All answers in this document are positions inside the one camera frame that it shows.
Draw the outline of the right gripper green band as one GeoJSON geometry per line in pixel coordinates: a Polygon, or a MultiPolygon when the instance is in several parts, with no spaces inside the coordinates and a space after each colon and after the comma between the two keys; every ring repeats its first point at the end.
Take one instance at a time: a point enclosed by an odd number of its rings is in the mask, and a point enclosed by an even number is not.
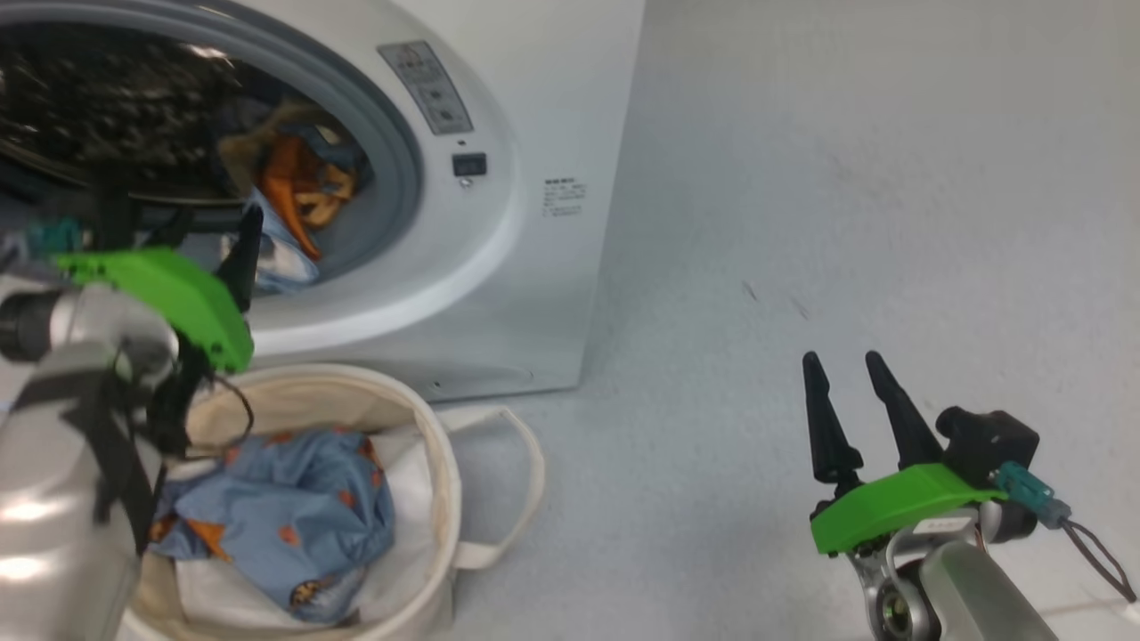
{"type": "Polygon", "coordinates": [[[811,518],[819,555],[844,555],[883,534],[915,526],[954,508],[1008,500],[992,486],[980,490],[940,464],[944,449],[923,414],[899,386],[880,352],[866,352],[868,378],[887,411],[899,472],[860,486],[864,461],[850,447],[830,399],[830,382],[817,352],[803,355],[803,388],[811,438],[811,473],[816,482],[848,490],[811,518]]]}

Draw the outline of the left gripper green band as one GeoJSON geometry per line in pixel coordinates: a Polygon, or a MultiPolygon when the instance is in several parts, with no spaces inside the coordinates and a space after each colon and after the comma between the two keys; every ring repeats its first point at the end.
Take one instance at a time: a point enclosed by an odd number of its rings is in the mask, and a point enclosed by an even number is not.
{"type": "Polygon", "coordinates": [[[254,354],[245,315],[256,285],[264,211],[245,208],[236,240],[215,271],[204,271],[176,252],[192,235],[194,222],[192,206],[176,206],[162,219],[145,214],[142,248],[66,253],[54,255],[52,263],[78,285],[109,285],[158,313],[189,344],[205,352],[212,370],[245,372],[254,354]]]}

